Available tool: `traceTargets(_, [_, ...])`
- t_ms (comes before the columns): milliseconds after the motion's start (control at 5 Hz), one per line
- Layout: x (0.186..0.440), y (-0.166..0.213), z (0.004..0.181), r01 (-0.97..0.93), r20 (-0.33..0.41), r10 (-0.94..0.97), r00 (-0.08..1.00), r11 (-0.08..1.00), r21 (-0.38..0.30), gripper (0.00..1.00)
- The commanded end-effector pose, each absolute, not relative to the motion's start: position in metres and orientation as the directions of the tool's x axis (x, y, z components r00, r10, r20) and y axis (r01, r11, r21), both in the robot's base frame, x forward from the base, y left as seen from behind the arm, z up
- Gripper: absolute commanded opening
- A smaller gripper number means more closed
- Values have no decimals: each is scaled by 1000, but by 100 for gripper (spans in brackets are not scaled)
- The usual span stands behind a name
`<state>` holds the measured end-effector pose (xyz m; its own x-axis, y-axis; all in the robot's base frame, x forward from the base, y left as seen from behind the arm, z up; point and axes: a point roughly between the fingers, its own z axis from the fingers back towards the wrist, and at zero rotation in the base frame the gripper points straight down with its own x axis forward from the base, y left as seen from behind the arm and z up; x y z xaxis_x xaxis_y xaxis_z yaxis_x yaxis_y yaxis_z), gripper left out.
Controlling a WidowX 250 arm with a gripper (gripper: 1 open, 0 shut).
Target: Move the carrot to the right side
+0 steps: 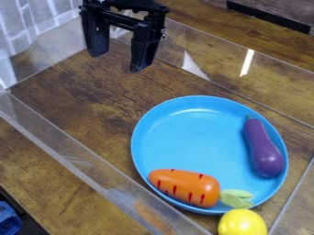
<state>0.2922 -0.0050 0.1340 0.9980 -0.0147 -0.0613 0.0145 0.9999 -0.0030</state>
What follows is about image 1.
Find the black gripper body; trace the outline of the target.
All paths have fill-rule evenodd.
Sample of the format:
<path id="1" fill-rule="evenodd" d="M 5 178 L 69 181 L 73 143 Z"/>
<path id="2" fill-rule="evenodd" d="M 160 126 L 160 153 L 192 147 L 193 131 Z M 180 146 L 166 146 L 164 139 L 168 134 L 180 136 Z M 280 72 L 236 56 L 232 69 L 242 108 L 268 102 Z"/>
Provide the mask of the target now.
<path id="1" fill-rule="evenodd" d="M 132 10 L 134 13 L 146 12 L 144 19 L 128 17 L 113 12 L 113 7 L 118 11 Z M 164 4 L 157 0 L 83 0 L 81 5 L 81 15 L 83 28 L 93 26 L 101 28 L 102 23 L 109 23 L 119 28 L 133 30 L 138 25 L 148 25 L 153 30 L 165 29 L 165 19 L 170 12 Z"/>

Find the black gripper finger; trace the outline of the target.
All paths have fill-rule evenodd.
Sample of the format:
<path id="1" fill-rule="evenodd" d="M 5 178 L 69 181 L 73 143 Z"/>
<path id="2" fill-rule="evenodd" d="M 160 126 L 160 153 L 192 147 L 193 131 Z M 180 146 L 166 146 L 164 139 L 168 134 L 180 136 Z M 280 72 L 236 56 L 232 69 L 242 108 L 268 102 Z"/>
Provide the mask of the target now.
<path id="1" fill-rule="evenodd" d="M 154 62 L 160 41 L 165 36 L 165 25 L 153 22 L 138 23 L 133 28 L 132 63 L 133 72 L 142 71 Z"/>
<path id="2" fill-rule="evenodd" d="M 93 57 L 98 57 L 110 50 L 110 23 L 109 20 L 97 13 L 83 11 L 83 35 L 87 50 Z"/>

